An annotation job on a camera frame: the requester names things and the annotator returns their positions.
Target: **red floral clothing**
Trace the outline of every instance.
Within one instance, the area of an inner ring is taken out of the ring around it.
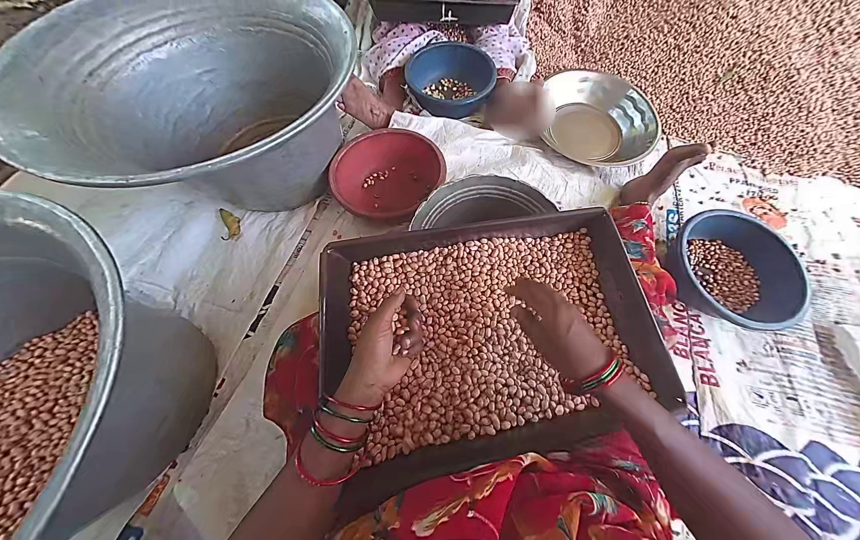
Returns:
[[[649,205],[610,212],[651,308],[672,302],[676,287],[657,263]],[[314,313],[287,328],[267,369],[264,416],[287,436],[288,459],[317,406],[318,323]],[[637,445],[620,431],[570,451],[523,453],[424,481],[331,538],[669,540],[672,517]]]

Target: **blue bowl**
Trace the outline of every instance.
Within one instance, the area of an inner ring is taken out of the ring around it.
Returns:
[[[403,77],[416,103],[434,117],[465,118],[480,109],[496,86],[496,66],[479,47],[443,41],[423,47],[403,68]],[[470,85],[476,95],[463,99],[437,99],[424,89],[441,79]]]
[[[738,315],[714,300],[693,274],[687,257],[691,239],[722,240],[739,251],[760,279],[760,300]],[[750,330],[792,327],[807,315],[810,281],[796,253],[772,228],[733,210],[707,210],[683,224],[667,252],[676,295],[689,307]]]

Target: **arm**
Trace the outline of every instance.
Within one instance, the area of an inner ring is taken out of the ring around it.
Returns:
[[[396,338],[406,349],[406,353],[391,354],[395,339],[392,321],[401,304],[407,309],[409,330]],[[402,291],[397,291],[383,300],[364,325],[353,352],[353,359],[334,397],[356,406],[380,405],[383,395],[400,381],[410,366],[411,359],[424,347],[419,325],[422,319],[416,299],[405,297]],[[373,414],[338,405],[331,407],[352,417],[367,418]],[[333,435],[348,439],[364,436],[367,430],[366,423],[352,423],[328,414],[320,414],[319,422]],[[294,442],[300,445],[294,455],[300,453],[303,469],[314,479],[332,481],[351,471],[352,452],[340,453],[326,448],[309,433],[302,444],[299,441]],[[340,484],[312,485],[301,477],[295,460],[288,459],[267,490],[237,525],[230,535],[230,540],[323,538],[333,526],[333,506],[340,496],[340,490]]]
[[[513,316],[557,371],[581,380],[599,371],[610,353],[576,307],[550,287],[521,280],[508,290],[529,310]],[[746,477],[684,429],[626,376],[598,394],[623,421],[690,531],[698,538],[806,539]]]

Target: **pink polka dot clothing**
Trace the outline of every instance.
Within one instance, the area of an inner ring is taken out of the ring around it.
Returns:
[[[410,57],[431,43],[448,42],[440,30],[424,23],[381,22],[373,31],[373,46],[364,54],[364,64],[377,75],[380,88],[388,71],[403,68]],[[514,80],[517,58],[528,49],[527,38],[512,24],[464,27],[467,40],[480,47],[493,59],[497,76]]]

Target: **dark tray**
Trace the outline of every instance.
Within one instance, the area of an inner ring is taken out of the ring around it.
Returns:
[[[469,240],[500,237],[547,237],[586,227],[606,307],[633,364],[650,376],[657,401],[667,411],[683,411],[684,387],[664,346],[657,323],[643,296],[637,275],[623,249],[616,225],[603,207],[474,223],[463,227],[429,228],[331,242],[320,254],[319,390],[332,395],[351,361],[347,327],[351,322],[352,264],[374,257],[429,250]],[[400,491],[423,481],[466,471],[476,465],[526,452],[546,453],[572,448],[581,440],[620,429],[607,413],[584,411],[498,431],[495,436],[461,439],[446,445],[418,448],[357,472],[343,488],[340,516],[355,519],[374,510]]]
[[[369,0],[377,20],[486,26],[507,24],[520,0]]]

